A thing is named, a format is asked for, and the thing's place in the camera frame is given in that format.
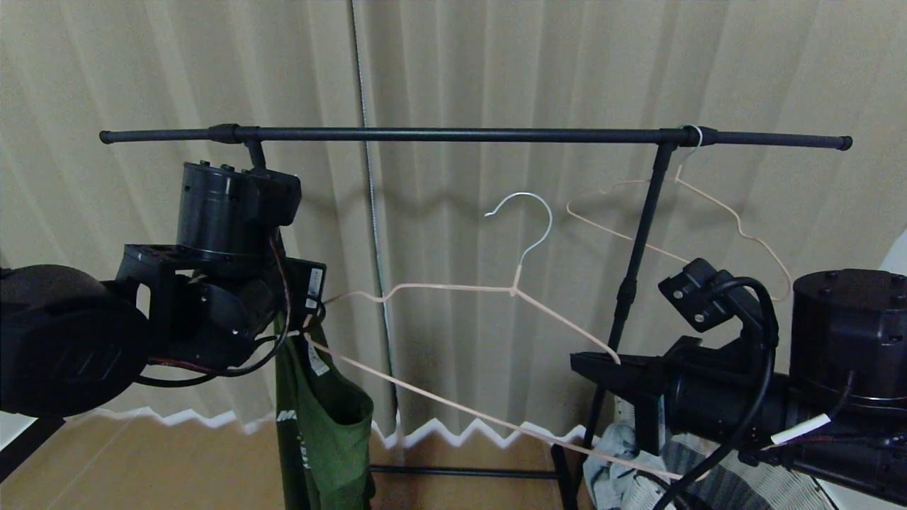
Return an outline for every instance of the silver metal hook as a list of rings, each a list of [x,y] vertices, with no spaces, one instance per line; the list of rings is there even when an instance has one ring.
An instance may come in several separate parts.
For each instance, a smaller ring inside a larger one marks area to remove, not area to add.
[[[540,244],[545,242],[545,240],[548,239],[548,234],[551,233],[551,225],[554,224],[554,214],[551,213],[551,207],[549,207],[548,202],[546,202],[545,199],[543,199],[542,197],[540,197],[539,195],[537,195],[535,193],[530,193],[528,191],[517,191],[515,193],[511,193],[511,194],[507,195],[506,197],[504,197],[504,200],[502,200],[501,203],[499,203],[498,206],[494,208],[494,211],[486,212],[485,218],[494,216],[495,214],[498,213],[498,210],[501,208],[501,206],[503,204],[507,203],[507,201],[510,200],[511,198],[517,197],[520,195],[524,195],[527,197],[533,197],[533,199],[540,201],[541,205],[545,206],[545,210],[548,212],[548,228],[545,229],[545,234],[543,236],[541,236],[541,239],[535,241],[529,248],[527,248],[526,250],[523,251],[523,253],[520,257],[520,265],[522,265],[522,260],[526,258],[526,254],[529,253],[530,251],[532,251],[532,249],[535,248],[536,246],[539,246]]]

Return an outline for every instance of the white cable tag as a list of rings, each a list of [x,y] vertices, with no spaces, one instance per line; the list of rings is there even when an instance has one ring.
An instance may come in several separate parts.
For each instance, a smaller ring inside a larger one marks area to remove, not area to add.
[[[826,423],[830,423],[831,421],[831,418],[829,418],[825,413],[817,417],[811,417],[805,422],[798,423],[793,427],[788,428],[787,430],[782,430],[781,432],[773,435],[772,443],[775,445],[786,443],[787,441],[790,441],[795,437],[800,437],[803,434],[808,434],[825,425]]]
[[[321,360],[317,349],[312,344],[308,344],[308,364],[312,367],[315,375],[319,377],[325,375],[331,369],[327,363]]]

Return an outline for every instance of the beige curtain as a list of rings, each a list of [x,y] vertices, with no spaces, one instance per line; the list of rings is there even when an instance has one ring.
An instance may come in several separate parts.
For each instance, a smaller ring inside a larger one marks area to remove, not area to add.
[[[2,248],[5,263],[74,265],[111,277],[124,242],[171,241],[180,163],[240,166],[242,150],[203,142],[103,146],[100,129],[261,125],[657,128],[851,134],[849,152],[709,147],[685,176],[737,209],[747,232],[795,276],[878,267],[907,225],[907,4],[801,2],[106,3],[4,2]],[[356,143],[271,143],[268,162],[297,172],[305,196],[287,232],[328,264],[327,293],[375,290],[366,152]],[[654,148],[634,145],[370,143],[380,277],[397,283],[522,288],[606,338],[629,243],[566,214],[632,235]],[[667,185],[651,240],[764,281],[784,279],[733,219]],[[656,284],[680,264],[648,252],[621,351],[658,354],[691,329]],[[777,305],[787,329],[790,301]],[[592,345],[506,296],[408,290],[382,310],[329,311],[341,351],[445,397],[563,433],[586,417],[590,383],[568,354]],[[710,332],[718,345],[733,325]],[[783,338],[782,350],[787,345]],[[786,358],[779,360],[780,368]],[[379,403],[389,386],[347,371]],[[112,405],[162,413],[273,408],[271,372],[198,390],[131,389]],[[399,393],[405,429],[471,417]]]

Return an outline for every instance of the black garment rack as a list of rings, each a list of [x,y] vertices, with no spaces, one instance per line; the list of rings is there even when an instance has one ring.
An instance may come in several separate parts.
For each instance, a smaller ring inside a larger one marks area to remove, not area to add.
[[[652,165],[649,190],[639,217],[637,235],[633,241],[627,272],[620,283],[617,304],[614,308],[614,322],[608,338],[608,346],[617,350],[623,335],[624,325],[629,317],[630,307],[636,298],[637,276],[642,262],[643,251],[649,238],[649,230],[658,207],[658,196],[668,171],[672,153],[678,147],[696,147],[715,144],[732,145],[775,145],[785,147],[814,147],[846,151],[853,145],[850,136],[816,136],[810,134],[780,134],[768,132],[720,132],[698,126],[684,126],[676,129],[623,130],[623,129],[447,129],[447,128],[279,128],[220,124],[207,129],[148,130],[100,133],[104,143],[147,142],[175,140],[209,140],[221,143],[244,144],[255,168],[266,168],[262,142],[534,142],[534,143],[653,143],[658,146]],[[582,445],[592,446],[592,438],[599,424],[601,408],[606,390],[597,386],[592,398],[586,433]],[[561,491],[563,507],[575,510],[576,495],[582,481],[580,456],[571,475],[561,446],[551,447],[554,471],[532,471],[519,469],[474,469],[465,467],[429,466],[372,466],[377,473],[401,475],[452,475],[452,476],[498,476],[507,478],[535,478],[557,480]]]

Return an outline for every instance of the green shirt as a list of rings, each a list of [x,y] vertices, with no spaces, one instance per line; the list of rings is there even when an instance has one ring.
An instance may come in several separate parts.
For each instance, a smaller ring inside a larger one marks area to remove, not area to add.
[[[318,328],[311,338],[326,345]],[[287,509],[369,508],[374,404],[337,371],[331,357],[300,335],[277,355],[278,447]]]

